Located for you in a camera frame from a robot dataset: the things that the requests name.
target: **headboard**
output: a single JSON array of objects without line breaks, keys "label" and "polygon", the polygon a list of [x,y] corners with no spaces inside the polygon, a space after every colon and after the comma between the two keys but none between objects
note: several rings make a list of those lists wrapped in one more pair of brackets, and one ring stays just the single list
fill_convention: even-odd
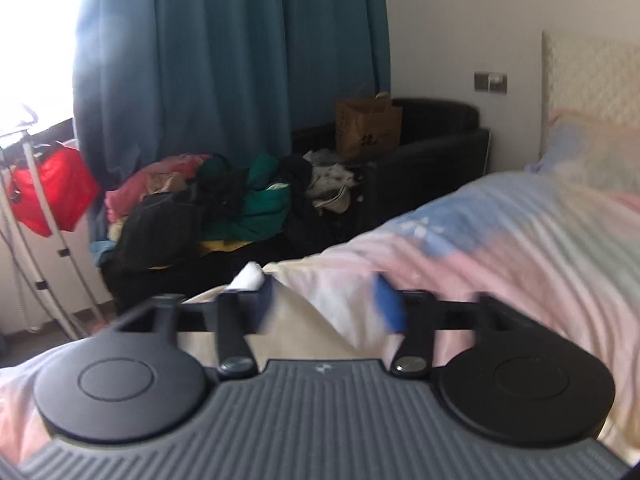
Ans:
[{"label": "headboard", "polygon": [[541,155],[557,108],[640,128],[640,45],[545,31],[542,73]]}]

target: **electrical outlet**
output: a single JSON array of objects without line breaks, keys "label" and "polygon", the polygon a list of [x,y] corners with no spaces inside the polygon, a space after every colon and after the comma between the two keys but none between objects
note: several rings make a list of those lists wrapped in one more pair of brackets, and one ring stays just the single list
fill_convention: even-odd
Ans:
[{"label": "electrical outlet", "polygon": [[476,92],[507,93],[507,75],[499,72],[476,72],[474,74]]}]

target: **bright window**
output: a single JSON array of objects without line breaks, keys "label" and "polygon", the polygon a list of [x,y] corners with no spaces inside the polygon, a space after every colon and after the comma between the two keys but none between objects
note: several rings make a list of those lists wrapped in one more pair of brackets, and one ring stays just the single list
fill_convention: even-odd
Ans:
[{"label": "bright window", "polygon": [[[72,117],[80,1],[0,0],[0,128],[17,122],[19,102],[40,118],[32,134]],[[9,143],[0,140],[0,145]]]}]

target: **pile of clothes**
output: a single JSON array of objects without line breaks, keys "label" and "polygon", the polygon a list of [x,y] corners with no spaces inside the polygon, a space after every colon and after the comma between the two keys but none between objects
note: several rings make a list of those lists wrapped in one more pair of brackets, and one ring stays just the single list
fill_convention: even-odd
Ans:
[{"label": "pile of clothes", "polygon": [[355,181],[339,164],[312,161],[262,153],[248,168],[220,155],[151,164],[106,194],[111,258],[125,272],[162,269],[280,233],[302,254],[324,250],[336,239],[323,213],[344,213]]}]

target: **black disc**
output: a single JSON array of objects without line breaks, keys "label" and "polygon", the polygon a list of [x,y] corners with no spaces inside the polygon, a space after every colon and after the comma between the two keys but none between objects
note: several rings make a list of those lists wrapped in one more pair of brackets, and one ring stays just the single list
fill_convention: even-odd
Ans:
[{"label": "black disc", "polygon": [[595,357],[555,334],[492,335],[454,357],[439,390],[475,432],[514,446],[547,447],[595,436],[614,399]]},{"label": "black disc", "polygon": [[153,334],[78,343],[38,375],[34,396],[52,433],[94,444],[145,440],[192,415],[207,393],[202,366]]}]

